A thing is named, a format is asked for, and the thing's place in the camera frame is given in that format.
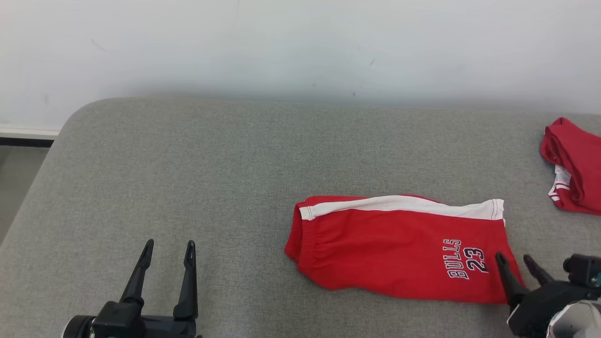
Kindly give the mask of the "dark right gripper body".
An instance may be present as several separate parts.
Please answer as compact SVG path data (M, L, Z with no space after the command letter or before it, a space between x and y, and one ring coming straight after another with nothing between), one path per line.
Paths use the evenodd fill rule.
M545 338L552 317L582 300L592 300L591 288L568 282L547 283L524 295L509 315L509 329L520 338Z

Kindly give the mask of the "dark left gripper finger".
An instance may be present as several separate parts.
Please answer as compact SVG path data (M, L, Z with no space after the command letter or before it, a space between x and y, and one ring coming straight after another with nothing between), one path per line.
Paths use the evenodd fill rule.
M198 317L198 283L196 247L193 240L187 242L183 265L185 273L182 288L172 314L179 321L195 321Z
M126 289L124 290L122 297L120 298L120 302L134 303L140 306L144 305L144 300L142 298L142 290L146 270L150 267L152 263L153 246L154 240L149 239L142 250L142 253L137 261L137 264L134 267L129 281L127 282Z

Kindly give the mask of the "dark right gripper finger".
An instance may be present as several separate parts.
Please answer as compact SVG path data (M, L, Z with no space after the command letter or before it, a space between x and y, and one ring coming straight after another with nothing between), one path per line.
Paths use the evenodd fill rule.
M507 304L509 308L517 308L524 300L524 297L528 295L529 291L513 274L509 267L509 262L501 252L495 254L495 260L505 297L507 298Z
M524 255L524 263L528 268L530 274L532 274L533 278L537 280L540 286L543 286L547 283L554 282L554 278L543 269L530 255Z

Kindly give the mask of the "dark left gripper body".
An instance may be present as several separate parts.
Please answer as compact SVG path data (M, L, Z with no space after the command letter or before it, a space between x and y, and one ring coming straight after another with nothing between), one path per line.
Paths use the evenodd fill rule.
M174 317L142 317L144 338L201 338L195 319Z

